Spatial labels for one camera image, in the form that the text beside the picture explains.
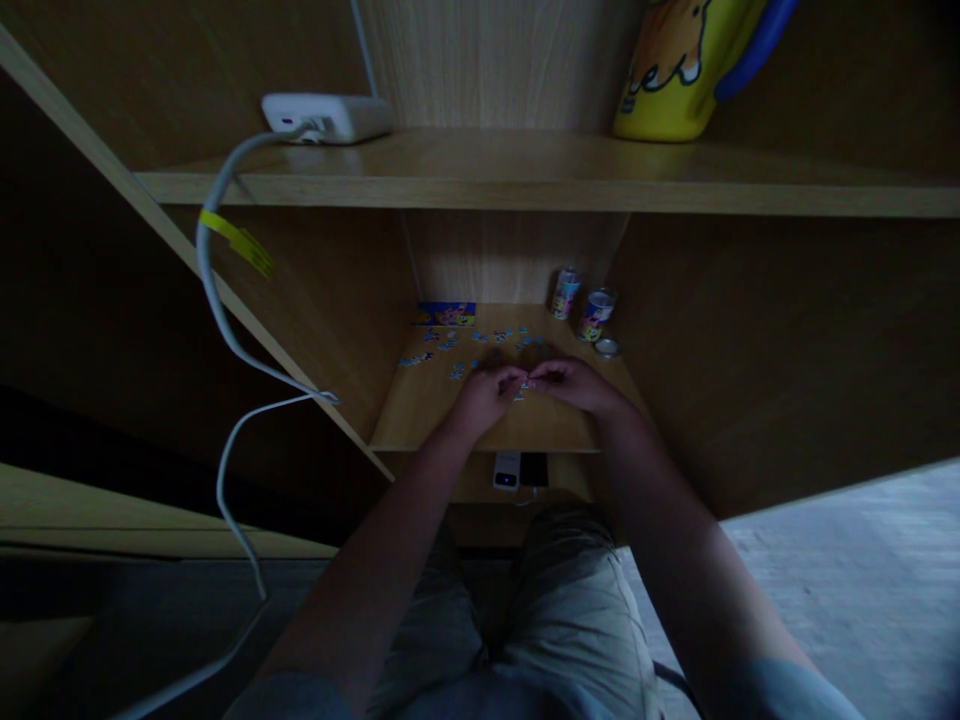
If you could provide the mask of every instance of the white cable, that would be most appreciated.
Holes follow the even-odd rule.
[[[210,190],[210,194],[207,196],[207,200],[203,204],[203,209],[207,212],[216,213],[217,209],[220,207],[220,203],[223,202],[224,195],[227,193],[227,188],[230,187],[230,182],[234,175],[234,168],[236,168],[237,164],[248,152],[263,145],[282,142],[284,140],[295,140],[304,132],[311,129],[316,129],[316,125],[314,125],[312,122],[305,122],[291,132],[263,133],[262,135],[257,135],[240,143],[240,145],[238,145],[236,149],[234,149],[234,151],[227,156],[226,161],[223,163],[223,167],[220,169],[220,174],[217,175],[217,179],[213,184],[213,188]],[[234,352],[235,355],[237,355],[237,357],[239,357],[248,365],[257,368],[258,370],[262,370],[271,377],[274,377],[277,380],[285,382],[287,385],[305,392],[306,395],[290,398],[289,400],[281,400],[280,402],[264,405],[263,407],[248,412],[246,415],[240,418],[236,425],[233,426],[233,430],[230,431],[230,435],[227,437],[227,442],[223,446],[223,452],[220,454],[220,465],[217,468],[217,506],[220,508],[220,513],[223,515],[224,522],[237,538],[237,541],[240,543],[243,551],[246,553],[247,558],[249,558],[250,564],[253,566],[253,576],[257,582],[257,592],[260,595],[260,604],[257,605],[257,609],[254,611],[253,615],[247,621],[246,625],[243,626],[243,629],[223,655],[216,660],[207,663],[203,667],[194,670],[189,675],[180,678],[174,683],[171,683],[150,697],[144,698],[126,710],[113,715],[111,720],[139,720],[145,715],[149,715],[157,708],[166,705],[174,698],[177,698],[188,690],[195,688],[208,678],[216,675],[236,656],[237,651],[240,650],[240,647],[246,641],[257,622],[259,622],[260,616],[263,615],[263,611],[270,602],[270,593],[267,590],[266,583],[263,581],[263,574],[260,570],[260,558],[257,557],[256,551],[253,549],[253,546],[250,545],[250,541],[247,540],[247,536],[244,535],[243,530],[241,530],[240,526],[237,525],[237,521],[233,519],[233,514],[230,512],[230,508],[227,507],[227,501],[224,498],[224,483],[226,482],[227,477],[227,462],[230,459],[230,451],[233,450],[233,443],[237,439],[237,434],[240,432],[240,428],[243,427],[247,420],[255,415],[259,415],[260,413],[268,410],[273,410],[274,408],[300,402],[301,400],[316,398],[332,404],[339,404],[340,402],[337,396],[333,393],[321,392],[319,390],[307,387],[306,385],[297,382],[292,377],[277,372],[269,365],[264,365],[256,358],[250,356],[240,346],[236,336],[233,334],[233,330],[230,328],[226,311],[223,308],[223,302],[220,300],[220,294],[217,292],[217,284],[214,278],[213,269],[210,266],[210,228],[200,222],[197,223],[197,261],[198,265],[200,266],[200,280],[203,282],[203,289],[207,295],[207,301],[210,303],[210,310],[213,311],[213,317],[217,322],[217,327],[220,329],[220,334],[223,336],[223,339],[226,341],[229,348]]]
[[[217,179],[213,184],[213,188],[210,190],[210,194],[207,195],[206,202],[203,203],[203,209],[210,213],[216,213],[220,207],[220,203],[223,202],[224,195],[227,194],[227,188],[230,187],[230,182],[233,179],[234,168],[237,164],[243,159],[251,150],[255,150],[258,147],[263,145],[269,145],[271,143],[283,142],[285,140],[295,140],[300,137],[307,130],[315,130],[316,125],[312,122],[305,122],[300,125],[300,127],[295,130],[291,130],[286,133],[263,133],[262,135],[255,135],[249,140],[237,145],[232,153],[227,156],[226,161],[223,163],[223,167],[220,168],[220,174],[217,175]],[[200,266],[200,280],[203,282],[203,290],[207,294],[207,302],[210,303],[210,310],[213,311],[213,318],[217,322],[217,327],[220,329],[220,334],[223,336],[224,341],[227,343],[227,346],[233,350],[234,354],[243,360],[248,365],[251,365],[258,370],[262,370],[271,377],[285,382],[291,387],[295,387],[301,392],[305,392],[311,397],[314,397],[318,400],[323,400],[332,405],[339,405],[340,399],[331,392],[321,392],[315,390],[314,388],[307,387],[303,383],[297,382],[289,375],[284,375],[281,372],[277,372],[269,365],[265,365],[260,362],[246,350],[241,347],[236,336],[233,334],[233,330],[230,328],[230,323],[227,320],[227,313],[223,307],[223,302],[220,300],[220,293],[217,292],[217,283],[214,278],[213,268],[210,265],[210,228],[208,228],[203,223],[197,221],[197,264]]]
[[[370,50],[367,47],[367,34],[363,31],[363,16],[360,15],[360,5],[357,0],[350,0],[350,9],[353,10],[353,24],[357,31],[357,40],[360,43],[360,54],[363,55],[363,66],[367,69],[367,83],[370,85],[370,94],[377,94],[377,80],[373,76],[373,63],[370,62]]]
[[[534,486],[533,486],[533,497],[530,498],[529,500],[527,500],[525,503],[514,503],[514,506],[516,506],[516,507],[526,507],[526,506],[529,505],[530,503],[534,503],[534,502],[536,502],[536,501],[537,501],[537,486],[534,485]]]
[[[236,425],[233,426],[233,430],[230,431],[230,436],[227,438],[227,442],[223,446],[223,452],[220,454],[220,467],[217,469],[217,505],[220,507],[220,512],[223,514],[223,519],[227,523],[227,527],[230,528],[230,531],[237,538],[237,541],[243,547],[244,552],[250,559],[250,564],[253,566],[253,576],[257,581],[257,592],[260,594],[260,604],[257,605],[257,609],[254,611],[246,625],[243,626],[243,629],[223,655],[216,660],[207,663],[203,667],[194,670],[189,675],[186,675],[176,682],[171,683],[163,690],[160,690],[150,697],[144,698],[135,705],[128,707],[126,710],[117,713],[116,715],[112,716],[110,720],[139,720],[139,718],[149,715],[154,710],[166,705],[174,698],[177,698],[188,690],[195,688],[204,680],[216,675],[226,666],[227,663],[233,660],[237,654],[237,651],[240,650],[240,647],[246,641],[247,637],[250,635],[250,632],[260,620],[260,616],[263,615],[263,611],[270,602],[270,592],[267,590],[266,583],[263,581],[263,575],[260,572],[260,558],[257,557],[256,551],[250,545],[250,541],[247,540],[247,536],[244,535],[243,530],[241,530],[240,526],[237,525],[237,521],[233,519],[233,514],[230,512],[230,508],[227,507],[227,501],[224,499],[223,486],[227,477],[227,461],[230,458],[230,451],[233,449],[234,440],[237,439],[237,433],[240,432],[240,428],[243,427],[247,420],[252,418],[254,415],[259,415],[262,412],[266,412],[267,410],[273,410],[274,408],[283,407],[284,405],[291,405],[295,402],[300,402],[301,400],[309,400],[312,397],[313,395],[300,395],[299,397],[290,398],[289,400],[281,400],[280,402],[272,403],[270,405],[264,405],[261,408],[257,408],[256,410],[248,412],[246,415],[240,418]]]

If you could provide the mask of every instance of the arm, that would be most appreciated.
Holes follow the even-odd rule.
[[[640,412],[578,360],[552,360],[528,384],[592,412],[643,583],[697,698],[726,715],[730,673],[758,658],[815,670],[719,523]]]
[[[363,715],[457,476],[525,378],[514,367],[470,376],[450,414],[317,581],[258,678],[283,670],[323,675],[354,716]]]

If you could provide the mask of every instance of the yellow tag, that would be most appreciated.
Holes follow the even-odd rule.
[[[267,280],[273,277],[273,259],[253,235],[206,210],[200,211],[200,223],[229,240],[230,249],[253,265]]]

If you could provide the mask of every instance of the wooden shelf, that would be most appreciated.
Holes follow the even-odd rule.
[[[412,453],[379,453],[383,464],[390,468],[394,477],[402,473],[413,458]],[[451,503],[473,504],[517,504],[527,501],[535,503],[564,502],[569,500],[583,500],[592,503],[593,493],[590,490],[587,468],[584,465],[584,455],[568,453],[551,453],[547,455],[547,476],[550,485],[540,488],[536,498],[533,490],[521,487],[517,492],[497,490],[493,487],[493,453],[475,452],[470,455],[467,465],[457,479],[453,489]]]
[[[446,341],[447,329],[439,328],[439,342],[425,343],[426,330],[413,327],[404,346],[403,357],[432,352],[433,359],[411,367],[398,367],[380,419],[373,432],[370,448],[375,451],[412,451],[420,447],[437,423],[447,414],[460,392],[462,381],[450,379],[453,365],[462,362],[466,373],[473,360],[482,360],[499,349],[504,361],[533,369],[542,355],[534,343],[518,351],[522,344],[519,329],[526,337],[542,337],[562,354],[580,357],[595,367],[638,406],[640,396],[623,358],[604,360],[592,345],[574,336],[571,325],[553,316],[541,305],[478,304],[477,326],[457,330],[460,342],[449,352],[438,350]],[[497,344],[494,330],[513,330],[507,342]],[[471,338],[474,331],[489,336],[486,343]],[[596,428],[587,413],[533,390],[524,391],[524,400],[514,402],[507,415],[477,444],[480,451],[524,450],[528,452],[599,452]]]
[[[137,179],[157,202],[200,205],[222,157]],[[227,204],[489,210],[960,217],[960,187],[697,142],[553,130],[409,129],[355,147],[248,157]]]

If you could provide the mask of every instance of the leg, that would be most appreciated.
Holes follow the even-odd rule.
[[[578,683],[615,717],[660,718],[653,661],[610,532],[587,506],[538,515],[504,662]]]
[[[441,526],[387,655],[367,718],[393,713],[427,688],[464,675],[483,656],[457,548],[446,526]]]

